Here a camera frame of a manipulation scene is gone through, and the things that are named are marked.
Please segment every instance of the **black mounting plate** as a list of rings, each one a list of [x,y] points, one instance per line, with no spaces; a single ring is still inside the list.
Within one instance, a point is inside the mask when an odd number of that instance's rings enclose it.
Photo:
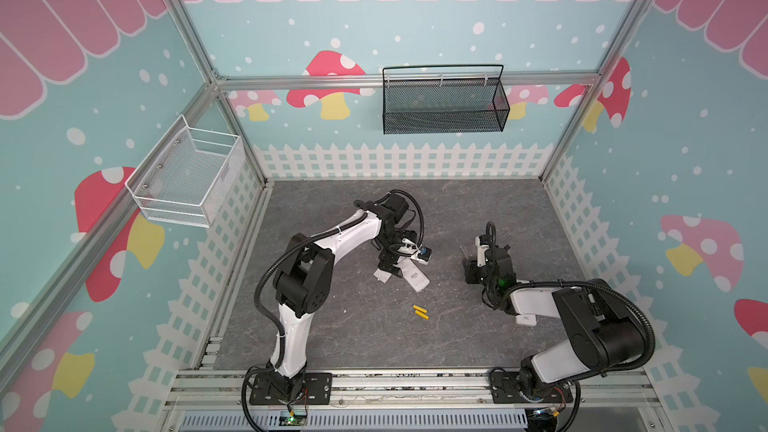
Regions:
[[[501,370],[495,370],[491,372],[491,395],[493,396],[494,404],[531,403],[531,401],[526,400],[520,392],[520,382],[516,379],[517,374],[517,371],[502,372]],[[560,388],[560,390],[563,392],[566,404],[573,402],[570,388]],[[560,394],[552,389],[552,400],[543,400],[543,403],[559,404],[560,401]]]
[[[304,387],[307,405],[328,405],[331,400],[331,385],[333,374],[304,374]],[[248,403],[251,405],[284,405],[277,399],[277,394],[271,389],[270,380],[266,374],[258,374],[254,388],[250,392]],[[296,406],[304,404],[304,399],[299,399]]]

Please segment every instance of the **pink mushroom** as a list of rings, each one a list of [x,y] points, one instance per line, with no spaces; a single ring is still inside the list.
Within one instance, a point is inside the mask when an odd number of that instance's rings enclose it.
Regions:
[[[768,304],[743,298],[736,301],[734,315],[745,332],[768,348]]]
[[[80,231],[72,235],[74,242],[91,230],[122,189],[123,180],[133,170],[131,167],[106,168],[80,182],[74,191],[74,210]],[[91,300],[105,301],[118,290],[127,251],[136,255],[142,267],[149,268],[160,253],[164,240],[163,226],[150,223],[137,209],[86,279],[85,287]]]
[[[305,76],[361,76],[365,71],[351,58],[332,50],[319,52],[306,67]],[[350,116],[350,108],[344,101],[345,93],[371,96],[373,89],[318,89],[292,90],[287,101],[294,107],[311,106],[318,100],[322,103],[320,116],[325,120],[341,120]]]
[[[5,432],[37,432],[48,415],[51,392],[80,394],[96,360],[93,354],[67,352],[93,320],[91,312],[63,314],[2,398]]]
[[[689,277],[705,263],[715,284],[730,291],[744,269],[744,248],[739,233],[728,222],[709,218],[663,216],[659,238],[672,237],[680,246],[667,250],[667,258],[675,270]]]
[[[282,104],[274,90],[233,90],[229,93],[228,97],[237,115],[245,117],[245,111],[247,110],[248,118],[252,122],[262,122],[270,118],[270,114],[266,113],[262,104],[272,106]]]
[[[525,106],[529,103],[543,105],[549,102],[549,90],[546,86],[511,86],[507,87],[509,101],[508,120],[525,117]]]
[[[580,84],[570,86],[555,97],[554,104],[557,107],[570,107],[578,104],[585,88]],[[608,113],[610,124],[613,127],[619,127],[627,116],[631,93],[632,75],[629,62],[621,57],[616,69],[610,74],[608,82],[600,92],[597,101],[590,107],[581,125],[588,132],[594,133],[598,129],[600,113],[605,110]]]

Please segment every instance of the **white picket fence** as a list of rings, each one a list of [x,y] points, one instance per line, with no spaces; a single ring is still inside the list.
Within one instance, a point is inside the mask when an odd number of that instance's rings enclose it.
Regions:
[[[191,360],[214,314],[216,297],[226,284],[235,251],[245,235],[248,214],[258,198],[258,183],[246,164],[227,194],[216,220],[206,230],[205,242],[197,243],[199,255],[189,260],[190,275],[179,280],[181,294],[168,302],[170,318],[157,326],[158,345],[144,352],[147,369],[128,383],[133,397],[127,409],[112,416],[118,432],[154,430],[170,386]]]
[[[592,206],[592,192],[585,191],[586,180],[578,179],[578,167],[571,167],[572,159],[565,157],[560,161],[548,188],[584,273],[587,278],[602,278],[615,291],[629,297],[654,325],[657,348],[645,369],[676,429],[686,426],[694,432],[704,427],[716,432],[714,424],[720,412],[702,405],[696,396],[700,379],[686,374],[680,366],[678,360],[683,349],[664,339],[667,322],[653,319],[653,298],[640,295],[640,276],[629,274],[630,258],[618,253],[619,239],[608,235],[609,222],[600,221],[600,207]]]
[[[315,145],[307,149],[283,149],[269,146],[267,150],[254,147],[259,164],[267,177],[277,180],[307,180],[328,178],[531,178],[541,175],[544,164],[552,154],[553,145],[543,149],[538,144],[523,148],[517,144],[507,148],[491,148],[491,144],[479,149],[472,144],[462,149],[459,144],[449,149],[443,144],[436,148],[424,145],[417,149],[413,144],[401,149],[397,144],[385,149],[379,144],[359,149],[347,145],[339,149],[331,145],[323,149]]]

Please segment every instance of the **gray marble floor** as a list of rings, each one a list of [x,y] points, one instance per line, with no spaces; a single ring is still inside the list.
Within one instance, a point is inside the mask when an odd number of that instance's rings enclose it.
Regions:
[[[493,311],[481,285],[464,283],[462,259],[475,254],[475,236],[493,220],[499,245],[509,244],[518,278],[582,278],[581,269],[538,180],[412,180],[278,182],[238,293],[215,367],[264,365],[276,330],[254,307],[259,277],[297,232],[311,235],[355,210],[352,201],[410,192],[425,216],[421,270],[431,283],[415,293],[401,278],[383,284],[371,245],[361,245],[333,271],[328,301],[316,312],[307,344],[310,368],[511,367],[565,339],[562,324],[543,318],[535,328]],[[264,304],[276,312],[270,284]],[[412,306],[428,310],[425,321]]]

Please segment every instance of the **white wire basket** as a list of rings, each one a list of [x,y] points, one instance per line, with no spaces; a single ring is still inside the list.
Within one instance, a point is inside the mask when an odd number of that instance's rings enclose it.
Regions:
[[[209,227],[244,163],[239,136],[179,116],[125,186],[149,220]]]

